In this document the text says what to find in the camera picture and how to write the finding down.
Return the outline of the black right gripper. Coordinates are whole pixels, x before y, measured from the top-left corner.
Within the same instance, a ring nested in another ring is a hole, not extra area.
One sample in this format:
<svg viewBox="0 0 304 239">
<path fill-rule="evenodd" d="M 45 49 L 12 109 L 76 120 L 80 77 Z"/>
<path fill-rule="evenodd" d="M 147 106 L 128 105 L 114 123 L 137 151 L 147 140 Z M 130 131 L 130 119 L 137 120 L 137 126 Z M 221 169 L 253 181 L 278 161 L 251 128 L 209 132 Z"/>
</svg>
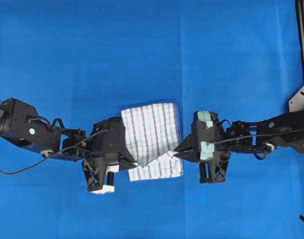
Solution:
<svg viewBox="0 0 304 239">
<path fill-rule="evenodd" d="M 190 133 L 175 149 L 174 157 L 192 163 L 228 162 L 230 152 L 217 144 L 224 136 L 224 129 L 220 125 L 218 114 L 211 111 L 194 113 L 194 120 Z"/>
</svg>

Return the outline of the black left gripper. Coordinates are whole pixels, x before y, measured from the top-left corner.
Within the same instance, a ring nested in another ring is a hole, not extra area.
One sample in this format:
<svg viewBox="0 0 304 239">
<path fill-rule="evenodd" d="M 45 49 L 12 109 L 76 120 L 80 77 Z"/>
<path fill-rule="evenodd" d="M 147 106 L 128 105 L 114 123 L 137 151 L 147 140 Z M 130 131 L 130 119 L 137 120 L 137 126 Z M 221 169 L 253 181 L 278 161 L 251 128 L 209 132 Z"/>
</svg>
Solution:
<svg viewBox="0 0 304 239">
<path fill-rule="evenodd" d="M 119 164 L 119 172 L 137 167 L 125 143 L 125 126 L 120 117 L 112 117 L 93 125 L 90 151 L 103 157 L 107 165 Z"/>
</svg>

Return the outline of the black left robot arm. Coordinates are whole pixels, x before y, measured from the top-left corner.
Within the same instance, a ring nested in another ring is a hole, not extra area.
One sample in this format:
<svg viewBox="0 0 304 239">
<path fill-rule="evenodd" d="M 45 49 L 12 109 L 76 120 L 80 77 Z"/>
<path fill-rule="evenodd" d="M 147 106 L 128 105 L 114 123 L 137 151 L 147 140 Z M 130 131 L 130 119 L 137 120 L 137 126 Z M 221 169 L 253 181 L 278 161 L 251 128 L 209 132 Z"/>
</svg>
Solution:
<svg viewBox="0 0 304 239">
<path fill-rule="evenodd" d="M 95 123 L 87 136 L 84 130 L 65 128 L 60 118 L 50 122 L 32 105 L 9 98 L 0 104 L 0 137 L 52 159 L 76 162 L 98 158 L 107 165 L 118 165 L 120 171 L 137 166 L 126 147 L 120 117 Z"/>
</svg>

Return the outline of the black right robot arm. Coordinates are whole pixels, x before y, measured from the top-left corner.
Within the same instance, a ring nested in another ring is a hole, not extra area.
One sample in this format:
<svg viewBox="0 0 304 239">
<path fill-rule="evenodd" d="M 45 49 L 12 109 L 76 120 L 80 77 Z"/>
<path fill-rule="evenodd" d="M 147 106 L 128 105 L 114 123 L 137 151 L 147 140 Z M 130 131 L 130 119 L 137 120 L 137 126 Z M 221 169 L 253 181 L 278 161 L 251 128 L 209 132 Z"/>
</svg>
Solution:
<svg viewBox="0 0 304 239">
<path fill-rule="evenodd" d="M 175 148 L 175 157 L 194 163 L 228 161 L 231 152 L 253 154 L 263 160 L 277 147 L 304 153 L 304 111 L 260 122 L 234 121 L 223 128 L 218 114 L 194 113 L 191 133 Z"/>
</svg>

